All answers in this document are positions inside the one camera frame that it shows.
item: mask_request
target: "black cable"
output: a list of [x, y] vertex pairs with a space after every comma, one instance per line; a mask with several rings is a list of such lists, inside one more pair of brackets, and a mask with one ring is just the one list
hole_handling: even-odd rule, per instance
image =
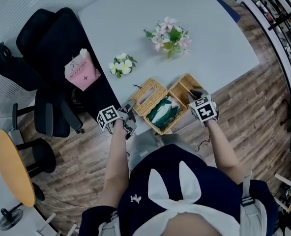
[[113, 133], [112, 133], [112, 131], [111, 131], [111, 129], [110, 129], [110, 127], [107, 125], [106, 126], [106, 129], [108, 130], [108, 132], [112, 135]]
[[202, 145], [203, 143], [210, 143], [210, 136], [209, 136], [208, 140], [203, 140], [203, 141], [199, 144], [199, 146], [198, 146], [198, 151], [200, 150], [200, 147], [201, 147], [201, 145]]
[[132, 84], [134, 87], [137, 87], [137, 88], [139, 88], [139, 89], [142, 89], [142, 87], [141, 86], [139, 86], [139, 85], [135, 85], [135, 84]]
[[54, 198], [54, 197], [45, 197], [46, 199], [56, 199], [57, 201], [59, 202], [62, 202], [62, 203], [65, 203], [67, 205], [70, 205], [70, 206], [73, 206], [73, 207], [80, 207], [80, 208], [84, 208], [84, 209], [89, 209], [88, 207], [84, 207], [84, 206], [77, 206], [77, 205], [74, 205], [74, 204], [71, 204], [71, 203], [68, 203], [68, 202], [65, 202], [65, 201], [61, 201], [57, 198]]

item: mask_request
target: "wooden floor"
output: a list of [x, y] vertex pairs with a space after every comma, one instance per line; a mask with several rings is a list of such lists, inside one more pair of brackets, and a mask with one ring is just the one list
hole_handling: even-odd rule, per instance
[[[251, 166], [253, 177], [266, 181], [271, 192], [277, 194], [280, 183], [274, 174], [291, 175], [290, 134], [286, 127], [280, 126], [287, 114], [281, 101], [289, 100], [289, 91], [277, 57], [256, 20], [243, 6], [226, 1], [241, 15], [238, 25], [254, 48], [260, 65], [213, 94], [219, 105], [219, 123], [242, 164]], [[45, 196], [90, 207], [103, 187], [111, 135], [101, 132], [88, 114], [81, 119], [85, 134], [77, 135], [72, 131], [66, 139], [46, 138], [36, 133], [32, 115], [26, 116], [20, 130], [25, 142], [42, 137], [55, 152], [56, 170], [32, 179]], [[192, 121], [187, 115], [173, 131], [197, 148], [201, 141], [208, 139], [208, 131], [198, 121], [188, 125]], [[128, 140], [128, 151], [131, 141]], [[211, 144], [203, 144], [199, 153], [209, 165], [215, 165]], [[52, 198], [46, 198], [45, 202], [61, 208], [72, 207]], [[37, 207], [46, 217], [57, 213], [53, 225], [64, 234], [73, 223], [80, 224], [84, 208], [57, 209], [47, 204], [37, 202]]]

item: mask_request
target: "artificial flower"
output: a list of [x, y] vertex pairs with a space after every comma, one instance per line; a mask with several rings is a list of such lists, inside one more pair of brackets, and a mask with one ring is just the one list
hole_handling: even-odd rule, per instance
[[120, 62], [119, 64], [119, 70], [122, 71], [123, 74], [130, 73], [132, 67], [132, 62], [130, 60], [125, 60], [124, 62]]
[[162, 48], [164, 46], [164, 43], [169, 42], [170, 39], [169, 38], [162, 38], [162, 37], [153, 37], [152, 38], [152, 42], [155, 44], [154, 48], [156, 51], [159, 51], [160, 48]]
[[110, 65], [109, 65], [112, 74], [116, 73], [116, 64], [110, 63]]
[[166, 17], [163, 23], [160, 23], [161, 29], [170, 32], [173, 26], [177, 23], [177, 20], [174, 18]]
[[165, 29], [161, 29], [161, 27], [157, 26], [155, 28], [155, 32], [153, 33], [154, 37], [160, 37], [161, 35], [165, 34], [166, 30]]
[[116, 69], [117, 69], [117, 70], [121, 70], [121, 66], [120, 66], [119, 63], [116, 62], [116, 63], [115, 63], [115, 66], [116, 66]]
[[181, 37], [180, 40], [178, 41], [178, 44], [180, 45], [180, 47], [182, 47], [182, 48], [186, 48], [187, 45], [188, 45], [189, 43], [191, 43], [191, 41], [192, 41], [192, 40], [189, 39], [189, 35], [187, 35], [187, 36]]
[[183, 32], [183, 29], [179, 26], [174, 26], [174, 28], [176, 29], [176, 31], [178, 32]]
[[116, 59], [118, 59], [118, 60], [123, 60], [123, 59], [126, 58], [126, 56], [127, 56], [126, 53], [122, 53], [121, 55], [117, 55], [117, 56], [116, 56]]

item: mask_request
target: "pink paper bag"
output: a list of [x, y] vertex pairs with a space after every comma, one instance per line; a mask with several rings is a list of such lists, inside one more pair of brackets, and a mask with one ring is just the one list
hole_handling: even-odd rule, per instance
[[66, 79], [82, 91], [86, 90], [100, 75], [86, 49], [81, 49], [80, 54], [65, 66]]

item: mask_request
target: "wooden tabletop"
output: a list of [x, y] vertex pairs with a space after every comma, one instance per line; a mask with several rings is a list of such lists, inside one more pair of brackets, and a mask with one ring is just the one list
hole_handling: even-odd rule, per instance
[[31, 179], [8, 134], [0, 130], [0, 173], [12, 194], [25, 206], [35, 204]]

